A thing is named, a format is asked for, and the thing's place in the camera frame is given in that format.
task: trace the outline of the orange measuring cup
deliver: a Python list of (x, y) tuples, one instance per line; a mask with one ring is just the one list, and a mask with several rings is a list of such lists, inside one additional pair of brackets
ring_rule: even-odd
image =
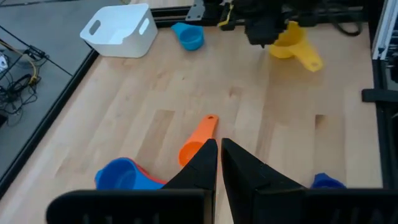
[(213, 138), (217, 124), (218, 116), (214, 114), (208, 114), (200, 121), (196, 130), (185, 142), (178, 154), (178, 163), (182, 167), (188, 164), (208, 139)]
[(306, 38), (305, 30), (297, 22), (289, 21), (287, 30), (269, 47), (277, 58), (296, 57), (306, 69), (316, 72), (323, 67), (322, 59)]

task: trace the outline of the blue cup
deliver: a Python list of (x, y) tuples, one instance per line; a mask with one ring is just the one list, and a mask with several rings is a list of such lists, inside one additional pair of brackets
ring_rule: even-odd
[(156, 190), (164, 184), (156, 182), (128, 158), (111, 161), (95, 175), (97, 190)]
[(171, 28), (185, 50), (198, 50), (205, 43), (205, 33), (201, 26), (178, 22)]
[(329, 177), (326, 173), (319, 173), (315, 175), (311, 188), (345, 189), (346, 186), (340, 181)]

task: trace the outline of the bin handle hole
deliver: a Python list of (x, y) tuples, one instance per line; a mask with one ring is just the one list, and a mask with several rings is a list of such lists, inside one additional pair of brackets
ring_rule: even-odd
[(148, 28), (148, 25), (149, 25), (149, 19), (146, 18), (138, 30), (140, 35), (144, 34), (145, 30)]
[(88, 32), (89, 32), (91, 35), (94, 35), (95, 32), (97, 32), (98, 28), (100, 28), (100, 26), (101, 26), (101, 22), (100, 22), (99, 20), (96, 20), (96, 21), (94, 22), (94, 24), (91, 26), (91, 28), (89, 29)]

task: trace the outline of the black bracket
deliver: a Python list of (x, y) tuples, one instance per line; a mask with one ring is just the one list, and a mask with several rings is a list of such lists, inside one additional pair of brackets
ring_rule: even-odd
[(398, 91), (364, 89), (364, 90), (362, 90), (362, 102), (398, 103)]

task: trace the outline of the measuring cup handle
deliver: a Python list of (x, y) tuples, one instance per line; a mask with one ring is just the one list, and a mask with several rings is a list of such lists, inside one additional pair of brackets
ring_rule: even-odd
[(316, 72), (323, 67), (322, 59), (307, 40), (303, 40), (299, 44), (292, 46), (290, 51), (311, 72)]
[(188, 142), (202, 142), (203, 144), (207, 139), (213, 138), (214, 131), (218, 124), (218, 116), (215, 114), (206, 115), (199, 123), (198, 127), (190, 138), (186, 141)]

